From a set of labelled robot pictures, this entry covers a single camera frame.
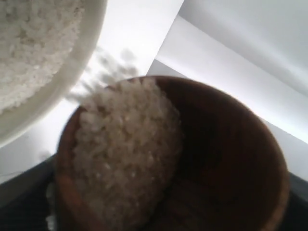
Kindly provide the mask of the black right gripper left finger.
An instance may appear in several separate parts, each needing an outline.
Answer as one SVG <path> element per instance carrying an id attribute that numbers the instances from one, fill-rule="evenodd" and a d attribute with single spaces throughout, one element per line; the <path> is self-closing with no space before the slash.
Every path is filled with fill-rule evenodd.
<path id="1" fill-rule="evenodd" d="M 0 185 L 2 231 L 54 231 L 54 157 Z"/>

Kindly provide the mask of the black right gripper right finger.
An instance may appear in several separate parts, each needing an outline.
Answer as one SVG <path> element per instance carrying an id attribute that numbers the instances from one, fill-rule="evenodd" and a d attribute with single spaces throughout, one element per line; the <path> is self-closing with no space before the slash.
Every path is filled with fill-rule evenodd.
<path id="1" fill-rule="evenodd" d="M 308 182 L 289 173 L 289 204 L 280 225 L 281 231 L 308 231 Z"/>

